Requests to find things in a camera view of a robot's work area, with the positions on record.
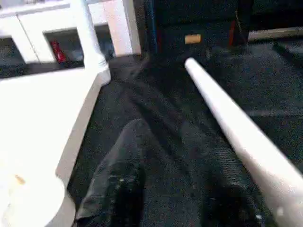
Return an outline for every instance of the white furniture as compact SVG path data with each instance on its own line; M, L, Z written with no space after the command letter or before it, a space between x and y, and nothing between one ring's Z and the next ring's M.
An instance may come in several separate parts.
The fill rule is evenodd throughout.
M56 214L48 210L60 207L59 218L67 224L51 226L71 226L75 210L65 189L107 82L84 68L0 81L1 160L25 181L11 204L12 227L45 226ZM37 225L32 225L33 213Z
M117 56L140 53L140 42L132 0L88 1L94 26L108 26ZM55 57L45 34L76 28L68 1L54 1L0 10L2 27L18 26L10 31L26 62L54 62Z
M8 37L13 39L25 63L38 61L34 49L17 16L0 18L0 40Z

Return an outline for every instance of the cable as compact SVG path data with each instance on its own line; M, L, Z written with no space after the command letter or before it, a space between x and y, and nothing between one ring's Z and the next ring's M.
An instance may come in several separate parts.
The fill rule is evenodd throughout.
M241 24L240 24L239 17L238 17L238 11L236 10L235 13L236 13L236 21L237 21L237 25L238 25L238 28L239 28L240 35L241 35L244 43L246 44L246 46L248 46L247 40L244 38L244 35L243 35L243 32L242 32Z

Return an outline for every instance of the red bottle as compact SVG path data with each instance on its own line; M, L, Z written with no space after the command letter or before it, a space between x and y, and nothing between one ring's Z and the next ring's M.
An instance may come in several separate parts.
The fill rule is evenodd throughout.
M63 51L60 49L58 42L51 41L51 46L53 48L53 53L56 56L57 62L58 63L66 62L67 58L66 58L65 54L63 53Z

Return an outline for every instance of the sticker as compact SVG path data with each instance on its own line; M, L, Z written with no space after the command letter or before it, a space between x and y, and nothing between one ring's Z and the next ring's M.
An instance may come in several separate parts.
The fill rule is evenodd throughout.
M201 35L194 34L194 35L186 35L185 36L185 44L198 44L201 42Z

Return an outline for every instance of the white pole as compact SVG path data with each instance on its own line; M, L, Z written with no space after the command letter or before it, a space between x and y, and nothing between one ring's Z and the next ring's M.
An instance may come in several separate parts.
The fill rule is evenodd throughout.
M84 66L101 75L103 84L106 84L110 82L110 72L106 59L100 50L89 6L86 0L70 0L70 5L84 53Z
M301 173L193 59L185 68L281 227L303 226Z

